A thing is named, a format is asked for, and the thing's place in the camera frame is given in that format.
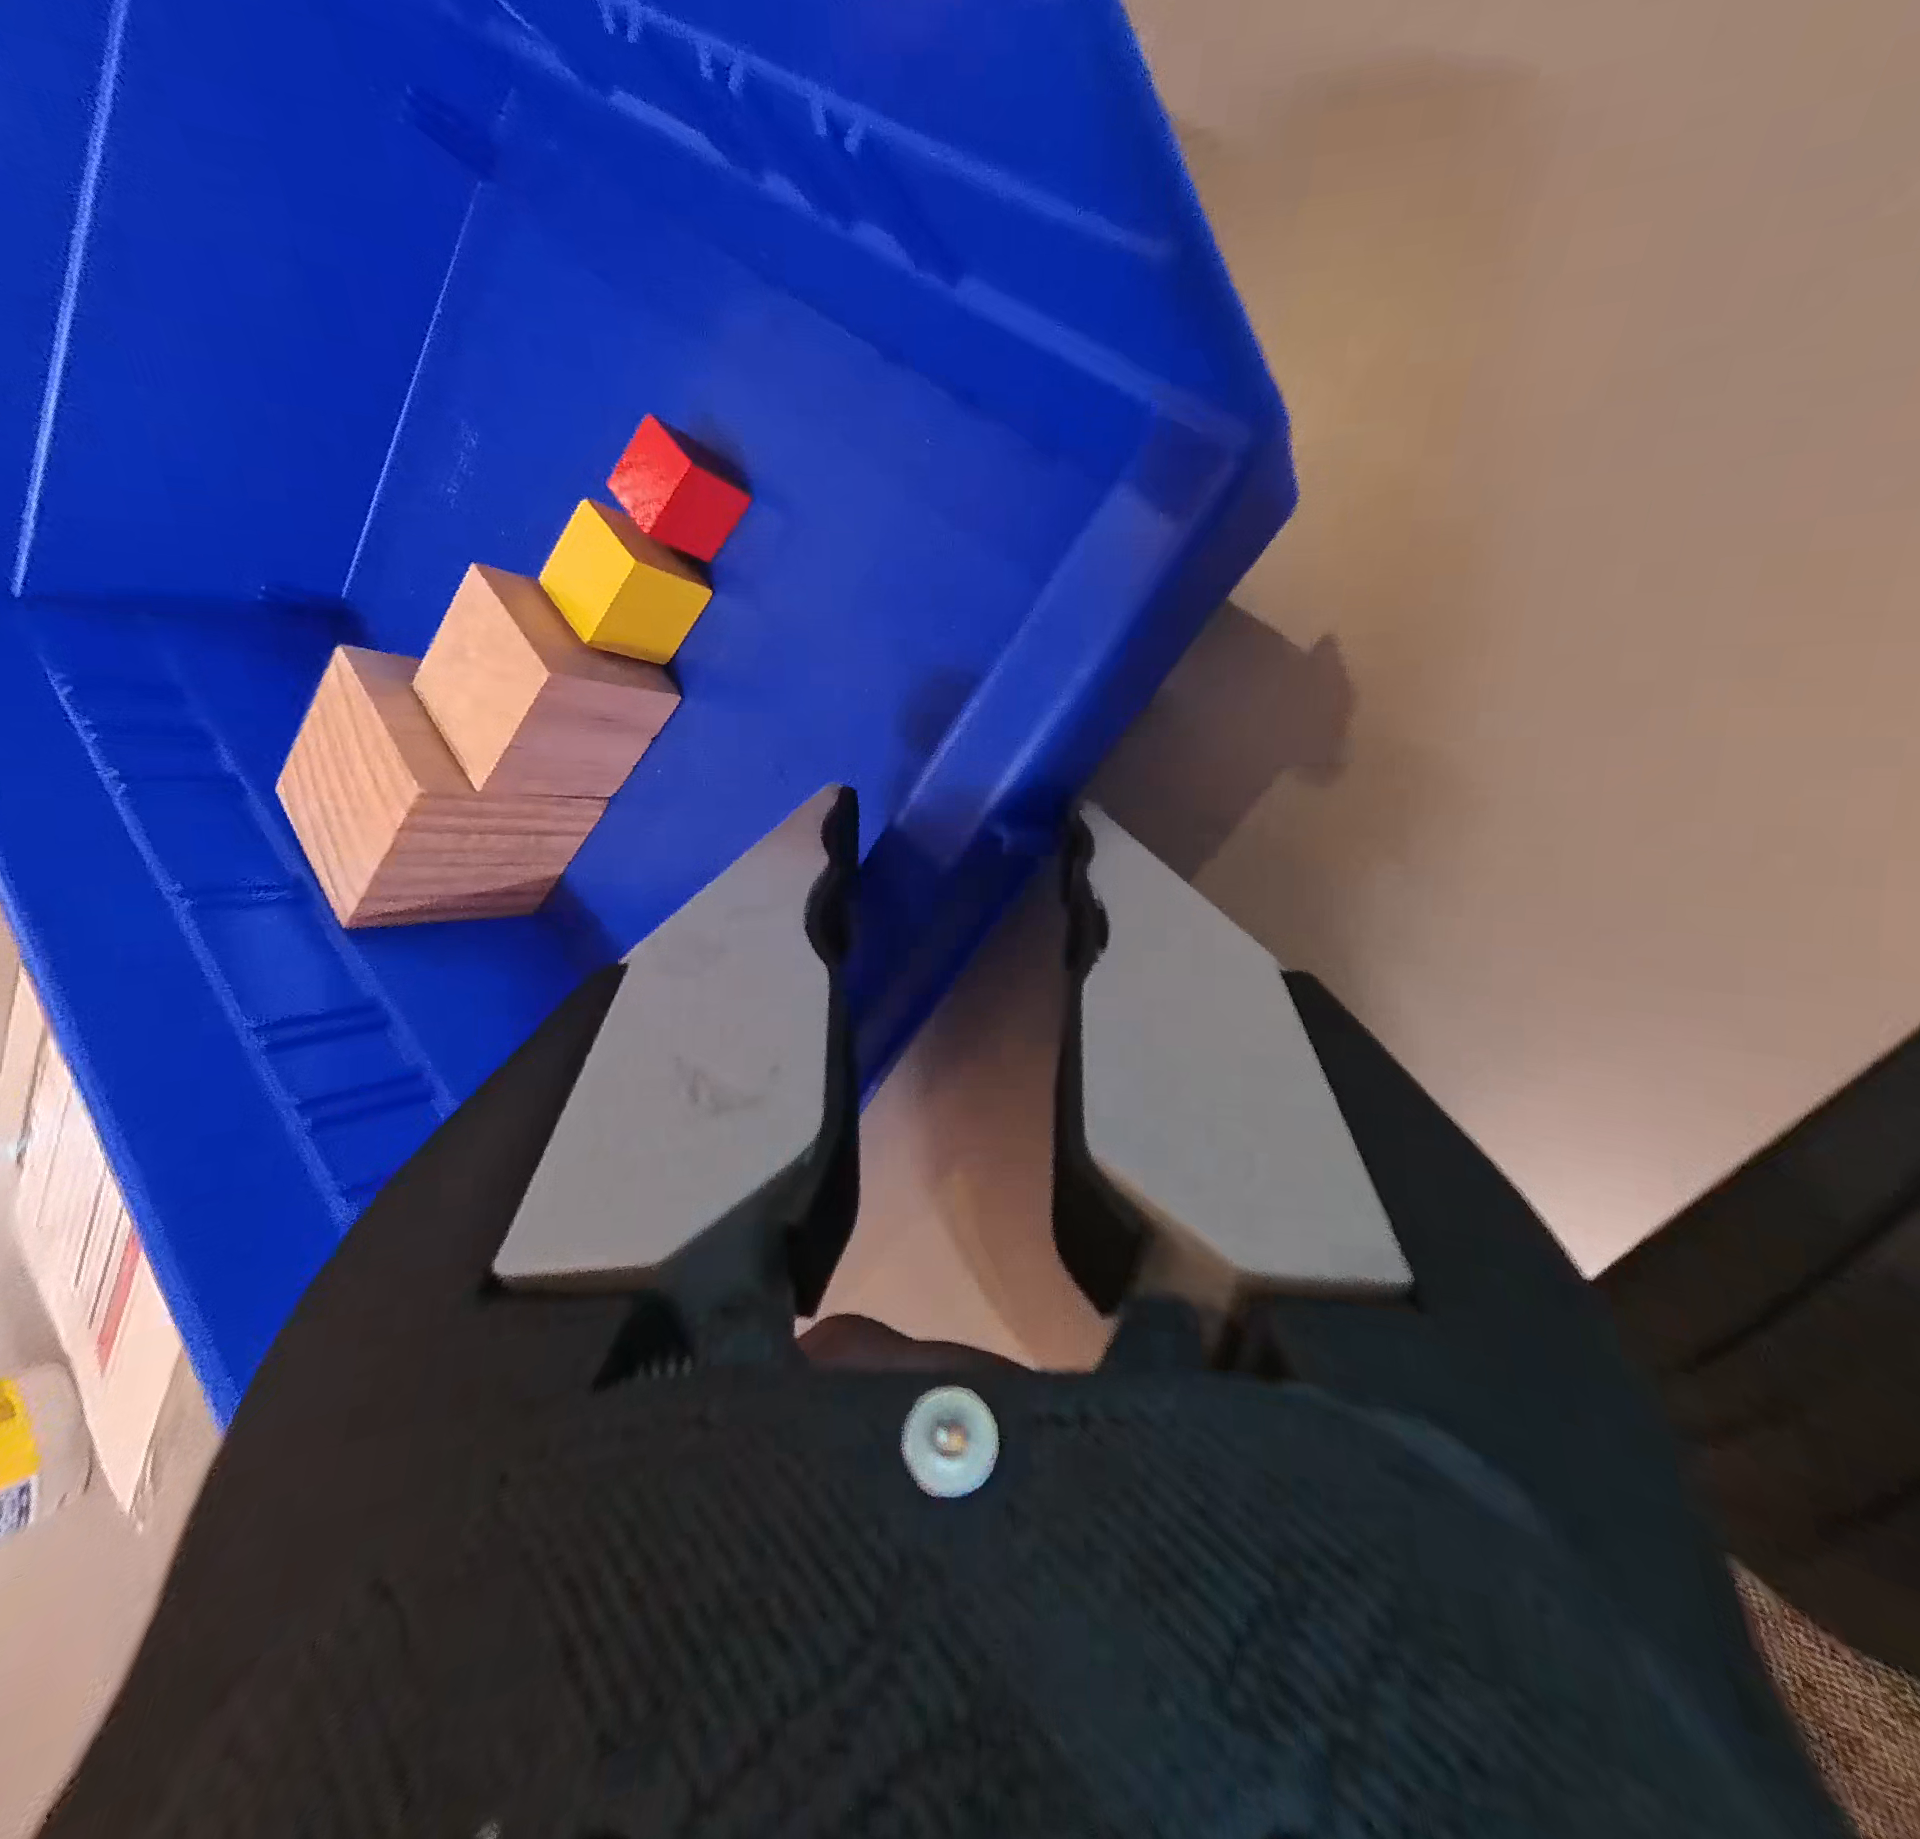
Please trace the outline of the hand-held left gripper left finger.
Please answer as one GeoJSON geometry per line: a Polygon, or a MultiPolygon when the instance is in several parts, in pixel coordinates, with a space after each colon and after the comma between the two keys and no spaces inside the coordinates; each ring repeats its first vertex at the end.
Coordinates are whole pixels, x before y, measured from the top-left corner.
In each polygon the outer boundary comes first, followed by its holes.
{"type": "Polygon", "coordinates": [[[854,881],[854,791],[825,786],[627,951],[499,1281],[818,1310],[857,1212],[854,881]]]}

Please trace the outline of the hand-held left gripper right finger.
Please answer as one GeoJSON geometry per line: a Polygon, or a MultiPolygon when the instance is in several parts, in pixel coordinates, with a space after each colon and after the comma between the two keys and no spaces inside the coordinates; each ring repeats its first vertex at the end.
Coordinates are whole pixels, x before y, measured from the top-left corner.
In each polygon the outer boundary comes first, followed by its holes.
{"type": "Polygon", "coordinates": [[[1052,1233],[1102,1316],[1406,1298],[1410,1264],[1275,960],[1097,806],[1063,850],[1052,1233]]]}

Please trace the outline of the large wooden cube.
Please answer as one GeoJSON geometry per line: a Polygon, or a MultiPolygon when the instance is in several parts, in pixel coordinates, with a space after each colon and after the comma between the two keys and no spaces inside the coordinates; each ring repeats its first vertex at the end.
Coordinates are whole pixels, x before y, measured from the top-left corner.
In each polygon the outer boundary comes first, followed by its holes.
{"type": "Polygon", "coordinates": [[[415,661],[335,647],[277,777],[347,930],[539,910],[604,800],[478,791],[413,688],[415,661]]]}

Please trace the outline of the medium wooden cube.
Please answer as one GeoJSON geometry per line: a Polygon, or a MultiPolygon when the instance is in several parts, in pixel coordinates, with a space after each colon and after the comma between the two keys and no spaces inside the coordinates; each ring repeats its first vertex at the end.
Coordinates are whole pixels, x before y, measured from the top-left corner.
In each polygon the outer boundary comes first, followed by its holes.
{"type": "Polygon", "coordinates": [[[680,700],[667,668],[587,647],[535,578],[480,564],[413,685],[483,796],[611,800],[680,700]]]}

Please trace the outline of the small yellow cube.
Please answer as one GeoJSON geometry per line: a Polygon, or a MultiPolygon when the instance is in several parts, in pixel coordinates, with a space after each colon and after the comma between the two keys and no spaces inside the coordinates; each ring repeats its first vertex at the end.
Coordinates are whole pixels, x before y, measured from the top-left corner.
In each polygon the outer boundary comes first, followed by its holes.
{"type": "Polygon", "coordinates": [[[573,506],[537,582],[587,647],[652,667],[677,657],[710,602],[698,562],[593,499],[573,506]]]}

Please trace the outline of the small red cube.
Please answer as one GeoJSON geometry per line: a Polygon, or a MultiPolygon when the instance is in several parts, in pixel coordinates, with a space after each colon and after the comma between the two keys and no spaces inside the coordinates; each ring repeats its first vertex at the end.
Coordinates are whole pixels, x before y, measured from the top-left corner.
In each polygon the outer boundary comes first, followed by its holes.
{"type": "Polygon", "coordinates": [[[640,534],[700,564],[716,562],[752,503],[735,463],[654,411],[614,459],[607,492],[640,534]]]}

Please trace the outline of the blue plastic bin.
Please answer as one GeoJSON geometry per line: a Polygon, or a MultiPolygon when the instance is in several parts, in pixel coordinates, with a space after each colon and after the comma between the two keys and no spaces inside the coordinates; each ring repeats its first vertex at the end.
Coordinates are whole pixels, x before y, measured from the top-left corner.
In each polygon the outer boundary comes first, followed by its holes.
{"type": "Polygon", "coordinates": [[[4,907],[217,1418],[577,982],[850,784],[860,1089],[1290,517],[1121,0],[1,0],[4,907]],[[749,511],[554,901],[342,932],[329,651],[643,415],[749,511]]]}

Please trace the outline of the grey desk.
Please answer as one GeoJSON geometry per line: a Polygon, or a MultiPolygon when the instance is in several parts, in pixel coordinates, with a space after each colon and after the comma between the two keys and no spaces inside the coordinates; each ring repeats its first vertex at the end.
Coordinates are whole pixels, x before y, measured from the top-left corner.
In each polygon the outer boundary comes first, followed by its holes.
{"type": "MultiPolygon", "coordinates": [[[[1121,3],[1298,499],[1079,791],[1603,1275],[1915,1028],[1915,0],[1121,3]]],[[[1063,1369],[1048,879],[825,1302],[1063,1369]]]]}

